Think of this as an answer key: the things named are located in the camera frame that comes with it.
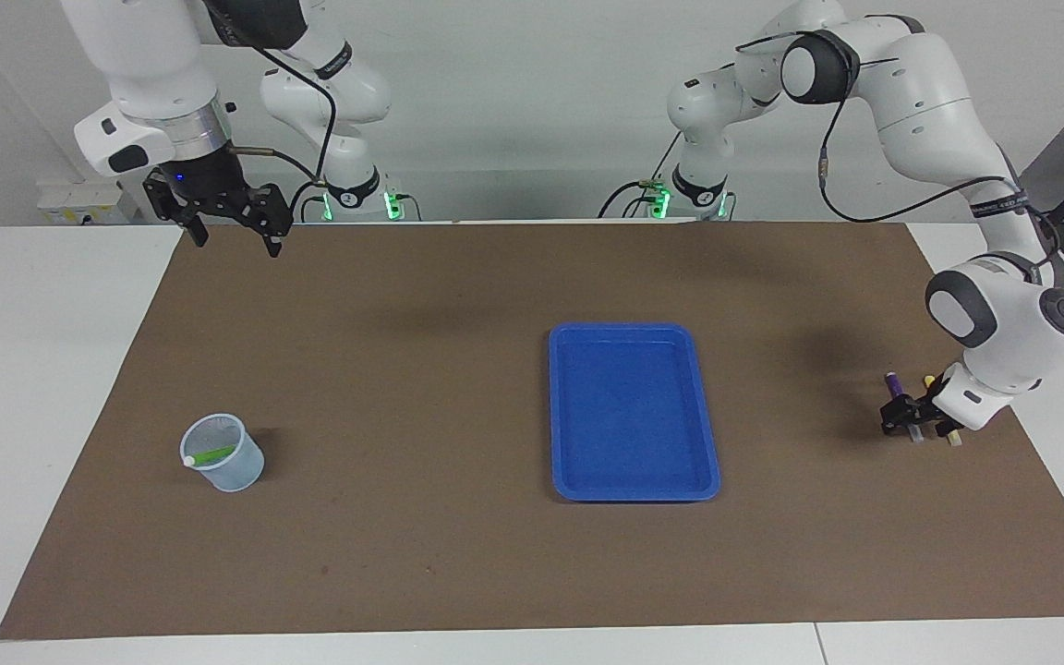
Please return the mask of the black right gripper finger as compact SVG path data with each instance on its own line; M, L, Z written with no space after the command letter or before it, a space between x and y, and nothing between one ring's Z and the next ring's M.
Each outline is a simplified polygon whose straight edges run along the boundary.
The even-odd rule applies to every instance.
M242 207L242 226L257 233L270 257L282 252L283 242L290 233L293 213L277 185L248 187Z
M161 222L173 222L186 231L196 248L206 245L210 232L201 220L198 207L178 201L164 174L145 176L143 190Z

